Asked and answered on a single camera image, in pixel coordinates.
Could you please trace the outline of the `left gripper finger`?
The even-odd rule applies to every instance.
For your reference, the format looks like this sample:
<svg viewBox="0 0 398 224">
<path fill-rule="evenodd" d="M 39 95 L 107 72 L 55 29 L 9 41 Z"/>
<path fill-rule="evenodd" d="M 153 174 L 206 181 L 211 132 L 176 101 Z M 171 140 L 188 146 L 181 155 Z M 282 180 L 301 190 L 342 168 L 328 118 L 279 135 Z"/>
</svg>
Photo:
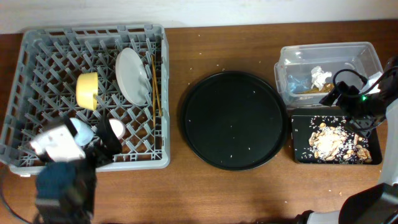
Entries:
<svg viewBox="0 0 398 224">
<path fill-rule="evenodd" d="M 113 156 L 122 153 L 122 145 L 112 130 L 109 119 L 102 116 L 99 120 L 96 135 L 101 139 L 103 146 L 101 151 L 106 156 Z"/>
<path fill-rule="evenodd" d="M 77 130 L 74 126 L 74 124 L 72 123 L 72 121 L 70 120 L 70 118 L 68 116 L 63 116 L 63 123 L 65 124 L 65 126 L 67 127 L 67 129 L 69 130 L 70 134 L 75 137 L 77 135 Z"/>
</svg>

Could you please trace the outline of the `pink plastic cup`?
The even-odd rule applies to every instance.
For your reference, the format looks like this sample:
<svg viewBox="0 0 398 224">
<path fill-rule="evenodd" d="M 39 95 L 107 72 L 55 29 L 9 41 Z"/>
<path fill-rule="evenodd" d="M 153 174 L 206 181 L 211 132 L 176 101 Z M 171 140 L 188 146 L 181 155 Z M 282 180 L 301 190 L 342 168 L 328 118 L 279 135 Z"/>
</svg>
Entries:
<svg viewBox="0 0 398 224">
<path fill-rule="evenodd" d="M 110 123 L 111 129 L 112 129 L 113 133 L 116 135 L 116 137 L 118 139 L 122 139 L 126 133 L 125 124 L 116 118 L 109 119 L 109 123 Z"/>
</svg>

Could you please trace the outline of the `light blue plastic cup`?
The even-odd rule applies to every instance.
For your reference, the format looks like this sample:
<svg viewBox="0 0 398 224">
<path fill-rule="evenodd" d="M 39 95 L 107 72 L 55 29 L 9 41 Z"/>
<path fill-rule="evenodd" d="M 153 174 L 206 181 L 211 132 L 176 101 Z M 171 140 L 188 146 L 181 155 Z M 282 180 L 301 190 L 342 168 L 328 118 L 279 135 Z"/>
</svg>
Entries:
<svg viewBox="0 0 398 224">
<path fill-rule="evenodd" d="M 74 140 L 78 146 L 85 146 L 91 142 L 94 137 L 94 132 L 90 126 L 77 118 L 70 118 L 70 121 L 74 125 L 77 134 L 74 136 Z"/>
</svg>

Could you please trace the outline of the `white tissue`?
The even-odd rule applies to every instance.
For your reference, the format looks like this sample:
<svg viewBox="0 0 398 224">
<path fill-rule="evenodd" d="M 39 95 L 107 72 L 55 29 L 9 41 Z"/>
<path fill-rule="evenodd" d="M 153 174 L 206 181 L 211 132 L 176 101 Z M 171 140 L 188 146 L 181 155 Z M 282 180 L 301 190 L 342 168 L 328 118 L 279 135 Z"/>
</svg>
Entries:
<svg viewBox="0 0 398 224">
<path fill-rule="evenodd" d="M 326 84 L 326 79 L 332 76 L 331 72 L 324 72 L 321 66 L 316 66 L 311 70 L 312 85 L 311 88 L 319 88 L 321 90 Z"/>
</svg>

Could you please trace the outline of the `yellow plastic bowl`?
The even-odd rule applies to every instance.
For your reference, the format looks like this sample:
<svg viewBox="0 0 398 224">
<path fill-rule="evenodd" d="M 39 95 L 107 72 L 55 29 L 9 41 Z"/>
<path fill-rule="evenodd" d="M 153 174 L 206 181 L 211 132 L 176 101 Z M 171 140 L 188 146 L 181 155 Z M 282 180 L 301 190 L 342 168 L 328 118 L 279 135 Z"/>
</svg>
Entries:
<svg viewBox="0 0 398 224">
<path fill-rule="evenodd" d="M 76 102 L 79 107 L 95 110 L 98 96 L 98 74 L 82 73 L 76 82 Z"/>
</svg>

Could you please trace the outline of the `peanut and rice food scraps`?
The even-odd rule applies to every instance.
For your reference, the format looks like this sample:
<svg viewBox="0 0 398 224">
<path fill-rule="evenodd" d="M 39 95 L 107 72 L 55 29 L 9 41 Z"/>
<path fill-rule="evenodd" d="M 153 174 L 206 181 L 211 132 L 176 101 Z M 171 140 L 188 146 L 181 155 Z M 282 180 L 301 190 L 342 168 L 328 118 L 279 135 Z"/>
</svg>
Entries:
<svg viewBox="0 0 398 224">
<path fill-rule="evenodd" d="M 310 163 L 369 164 L 369 141 L 345 129 L 344 116 L 313 116 L 300 159 Z"/>
</svg>

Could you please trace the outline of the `grey round plate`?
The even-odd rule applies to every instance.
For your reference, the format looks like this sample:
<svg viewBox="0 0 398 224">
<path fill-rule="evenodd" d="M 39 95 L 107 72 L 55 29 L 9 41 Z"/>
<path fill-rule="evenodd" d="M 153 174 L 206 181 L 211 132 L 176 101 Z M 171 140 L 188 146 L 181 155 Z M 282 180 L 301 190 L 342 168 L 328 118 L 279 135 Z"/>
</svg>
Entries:
<svg viewBox="0 0 398 224">
<path fill-rule="evenodd" d="M 147 104 L 149 79 L 140 56 L 130 48 L 123 49 L 115 64 L 116 79 L 125 99 L 136 106 Z"/>
</svg>

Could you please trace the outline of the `gold foil snack wrapper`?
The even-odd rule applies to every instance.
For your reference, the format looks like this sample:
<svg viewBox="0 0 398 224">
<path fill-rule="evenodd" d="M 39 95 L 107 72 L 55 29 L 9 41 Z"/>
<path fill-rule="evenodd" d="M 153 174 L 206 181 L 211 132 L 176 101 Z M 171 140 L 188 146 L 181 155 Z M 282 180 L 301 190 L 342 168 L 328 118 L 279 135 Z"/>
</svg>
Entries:
<svg viewBox="0 0 398 224">
<path fill-rule="evenodd" d="M 319 90 L 319 88 L 315 87 L 311 90 L 300 92 L 300 94 L 318 94 L 318 93 L 329 93 L 334 89 L 334 85 L 332 83 L 324 84 L 323 88 Z"/>
</svg>

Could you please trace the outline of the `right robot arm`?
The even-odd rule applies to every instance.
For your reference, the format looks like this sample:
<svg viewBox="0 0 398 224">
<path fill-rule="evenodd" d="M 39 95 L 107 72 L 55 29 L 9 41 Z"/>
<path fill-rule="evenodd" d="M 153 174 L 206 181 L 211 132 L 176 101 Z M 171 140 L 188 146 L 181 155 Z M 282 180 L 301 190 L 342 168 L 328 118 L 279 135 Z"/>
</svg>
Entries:
<svg viewBox="0 0 398 224">
<path fill-rule="evenodd" d="M 292 113 L 294 158 L 303 164 L 382 165 L 378 183 L 334 212 L 307 210 L 294 223 L 397 223 L 397 57 L 365 77 L 341 69 L 321 109 Z"/>
</svg>

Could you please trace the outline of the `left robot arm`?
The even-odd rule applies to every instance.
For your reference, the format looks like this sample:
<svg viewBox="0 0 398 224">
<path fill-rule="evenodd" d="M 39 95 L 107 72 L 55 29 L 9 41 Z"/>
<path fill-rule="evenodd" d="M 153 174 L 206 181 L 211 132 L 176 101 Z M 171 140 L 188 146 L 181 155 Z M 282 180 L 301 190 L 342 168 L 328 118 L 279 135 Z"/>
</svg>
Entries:
<svg viewBox="0 0 398 224">
<path fill-rule="evenodd" d="M 90 223 L 94 215 L 96 169 L 121 153 L 126 132 L 118 119 L 102 116 L 95 130 L 77 118 L 59 117 L 30 141 L 46 163 L 35 186 L 34 223 Z"/>
</svg>

